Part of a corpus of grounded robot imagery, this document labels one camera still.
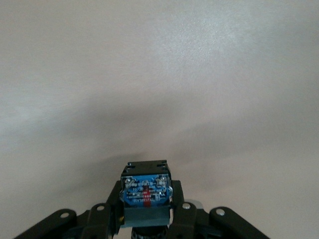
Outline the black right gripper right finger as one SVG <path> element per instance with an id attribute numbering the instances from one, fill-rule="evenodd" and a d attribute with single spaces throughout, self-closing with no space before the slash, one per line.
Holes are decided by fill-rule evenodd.
<path id="1" fill-rule="evenodd" d="M 172 181 L 173 221 L 168 239 L 267 239 L 268 236 L 228 207 L 206 212 L 184 199 L 181 182 Z"/>

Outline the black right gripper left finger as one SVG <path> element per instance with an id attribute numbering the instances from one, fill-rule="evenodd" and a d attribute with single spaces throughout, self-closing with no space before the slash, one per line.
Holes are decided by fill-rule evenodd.
<path id="1" fill-rule="evenodd" d="M 77 215 L 72 209 L 60 209 L 29 229 L 17 239 L 111 239 L 119 232 L 123 203 L 117 181 L 108 199 Z"/>

